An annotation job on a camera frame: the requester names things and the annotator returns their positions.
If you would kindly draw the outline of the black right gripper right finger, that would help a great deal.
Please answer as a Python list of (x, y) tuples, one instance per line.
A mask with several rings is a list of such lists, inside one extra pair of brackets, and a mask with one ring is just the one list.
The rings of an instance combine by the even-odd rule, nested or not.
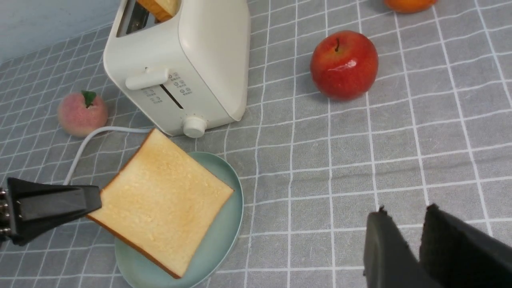
[(461, 219), (428, 206), (419, 262), (444, 288), (510, 288), (511, 247)]

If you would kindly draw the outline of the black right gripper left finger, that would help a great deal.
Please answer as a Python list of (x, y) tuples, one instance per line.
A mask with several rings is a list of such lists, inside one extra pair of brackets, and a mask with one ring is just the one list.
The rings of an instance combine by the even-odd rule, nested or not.
[(363, 263), (368, 288), (440, 287), (421, 267), (384, 206), (366, 219)]

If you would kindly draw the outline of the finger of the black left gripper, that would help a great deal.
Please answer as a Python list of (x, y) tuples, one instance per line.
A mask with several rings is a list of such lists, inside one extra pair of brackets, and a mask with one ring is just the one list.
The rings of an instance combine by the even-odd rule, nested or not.
[(94, 185), (53, 185), (8, 177), (3, 190), (3, 241), (25, 246), (35, 238), (102, 207)]

